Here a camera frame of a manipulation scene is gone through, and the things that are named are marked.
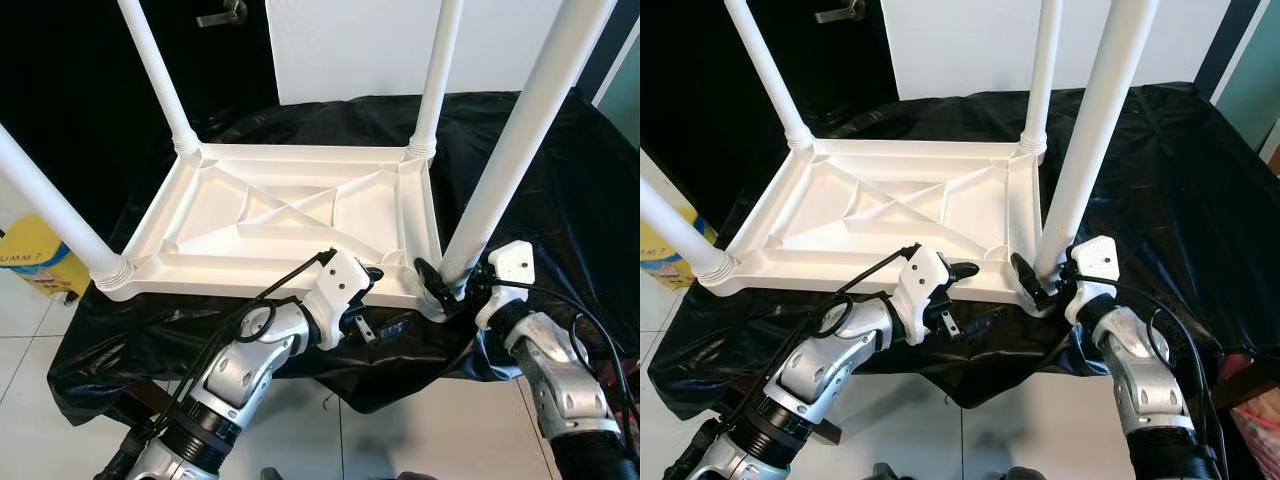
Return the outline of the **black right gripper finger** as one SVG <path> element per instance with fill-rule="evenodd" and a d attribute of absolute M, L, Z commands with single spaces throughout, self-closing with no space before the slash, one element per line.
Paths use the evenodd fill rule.
<path fill-rule="evenodd" d="M 1025 257 L 1014 252 L 1010 253 L 1009 261 L 1009 276 L 1020 287 L 1021 291 L 1020 302 L 1024 306 L 1029 305 L 1030 307 L 1048 307 L 1050 293 L 1041 284 L 1039 278 L 1036 275 L 1036 270 L 1025 260 Z"/>
<path fill-rule="evenodd" d="M 442 312 L 453 312 L 458 300 L 442 274 L 425 259 L 413 260 L 413 270 L 419 275 L 424 298 L 429 307 L 439 308 Z"/>

